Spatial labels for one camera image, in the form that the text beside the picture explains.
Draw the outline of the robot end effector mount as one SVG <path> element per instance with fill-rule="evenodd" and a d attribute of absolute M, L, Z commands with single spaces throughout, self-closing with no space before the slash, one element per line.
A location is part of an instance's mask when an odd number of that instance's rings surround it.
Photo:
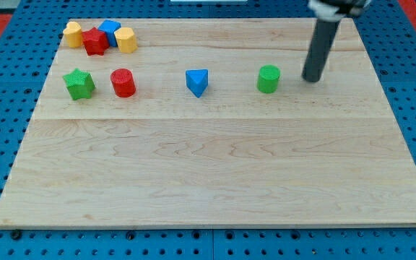
<path fill-rule="evenodd" d="M 359 17 L 371 0 L 309 0 L 308 8 L 325 22 L 338 22 L 345 17 Z"/>

